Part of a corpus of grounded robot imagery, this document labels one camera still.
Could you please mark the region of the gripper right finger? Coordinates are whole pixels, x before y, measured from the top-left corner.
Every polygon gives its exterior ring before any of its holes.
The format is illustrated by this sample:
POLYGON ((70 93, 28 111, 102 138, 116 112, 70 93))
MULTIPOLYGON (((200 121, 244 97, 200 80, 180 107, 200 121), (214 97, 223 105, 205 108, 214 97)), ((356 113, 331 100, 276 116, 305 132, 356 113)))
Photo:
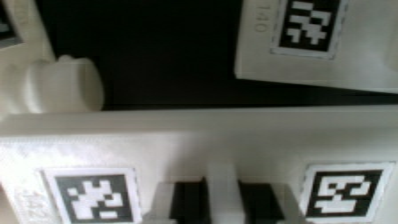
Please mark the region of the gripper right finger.
POLYGON ((239 182, 248 224, 278 224, 285 214, 267 183, 239 182))

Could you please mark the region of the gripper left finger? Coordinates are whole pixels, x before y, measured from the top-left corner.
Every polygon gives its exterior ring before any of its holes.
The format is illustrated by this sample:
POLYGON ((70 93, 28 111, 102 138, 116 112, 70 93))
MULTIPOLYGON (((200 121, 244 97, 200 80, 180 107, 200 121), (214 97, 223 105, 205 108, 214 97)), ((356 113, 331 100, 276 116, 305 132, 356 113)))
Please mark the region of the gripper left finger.
POLYGON ((170 218, 179 224, 211 224, 207 179, 177 183, 170 218))

